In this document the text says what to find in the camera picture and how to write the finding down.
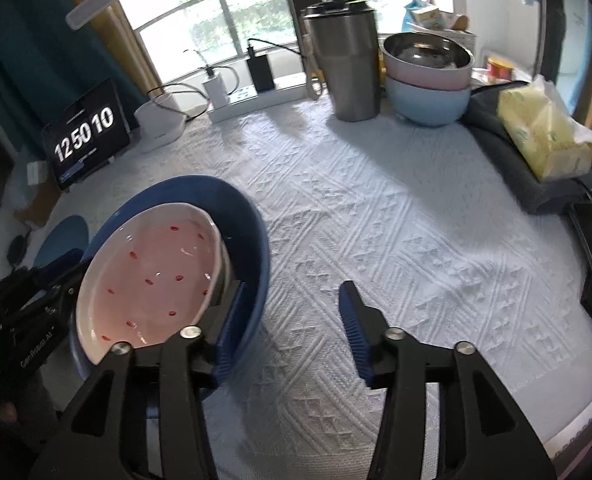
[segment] white textured tablecloth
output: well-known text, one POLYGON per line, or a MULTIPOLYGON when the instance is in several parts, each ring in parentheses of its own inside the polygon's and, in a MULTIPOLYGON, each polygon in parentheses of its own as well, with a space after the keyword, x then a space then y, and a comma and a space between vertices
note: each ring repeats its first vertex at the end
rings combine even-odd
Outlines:
MULTIPOLYGON (((356 374, 337 311, 343 280, 422 342, 472 341, 542 440, 592 400, 575 238, 557 216, 525 215, 463 126, 418 128, 386 105, 342 123, 327 98, 215 126, 201 118, 74 186, 50 226, 80 214, 93 234, 137 192, 192 173, 246 192, 271 245, 262 328, 204 403, 222 479, 366 477, 383 392, 356 374)), ((429 400, 434 413, 435 392, 429 400)), ((436 438, 429 417, 432 453, 436 438)))

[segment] power strip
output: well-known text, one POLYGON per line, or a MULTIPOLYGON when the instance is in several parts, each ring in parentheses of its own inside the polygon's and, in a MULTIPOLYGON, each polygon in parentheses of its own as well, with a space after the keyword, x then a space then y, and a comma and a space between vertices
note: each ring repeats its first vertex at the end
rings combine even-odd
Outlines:
POLYGON ((253 86, 239 88, 231 94, 229 105, 221 108, 209 105, 207 115, 212 123, 220 123, 220 121, 263 110, 270 106, 304 99, 307 97, 306 80, 305 73, 300 72, 276 78, 274 80, 276 89, 260 94, 253 86))

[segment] light blue bowl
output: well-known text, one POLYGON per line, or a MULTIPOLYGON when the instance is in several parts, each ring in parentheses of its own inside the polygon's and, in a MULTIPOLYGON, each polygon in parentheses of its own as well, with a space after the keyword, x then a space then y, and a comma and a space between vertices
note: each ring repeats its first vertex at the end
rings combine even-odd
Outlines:
POLYGON ((428 90, 385 77, 387 97, 402 117, 422 126, 444 126, 458 121, 466 110, 471 88, 428 90))

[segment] pink bowl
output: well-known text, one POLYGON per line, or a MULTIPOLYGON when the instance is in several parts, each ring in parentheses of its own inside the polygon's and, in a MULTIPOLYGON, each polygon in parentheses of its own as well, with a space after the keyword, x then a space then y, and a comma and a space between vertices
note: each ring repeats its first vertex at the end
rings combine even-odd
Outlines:
POLYGON ((381 50, 387 75, 400 83, 429 90, 463 90, 471 86, 474 56, 448 38, 420 32, 401 32, 386 38, 381 50), (414 46, 449 56, 454 66, 432 68, 399 59, 405 49, 414 46))
POLYGON ((98 364, 118 341, 162 343, 198 322, 230 278, 205 211, 187 203, 147 209, 107 239, 85 274, 76 305, 81 346, 98 364))

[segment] gray cloth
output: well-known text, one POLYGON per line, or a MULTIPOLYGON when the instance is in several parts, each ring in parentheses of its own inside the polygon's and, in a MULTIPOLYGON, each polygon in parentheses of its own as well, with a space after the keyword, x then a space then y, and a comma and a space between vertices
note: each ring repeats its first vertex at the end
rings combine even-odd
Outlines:
MULTIPOLYGON (((521 85, 522 83, 510 83, 479 89, 472 95, 461 123, 471 131, 527 213, 558 214, 567 204, 581 200, 586 192, 578 182, 570 178, 556 182, 538 182, 496 116, 500 90, 521 85)), ((592 172, 580 179, 592 188, 592 172)))

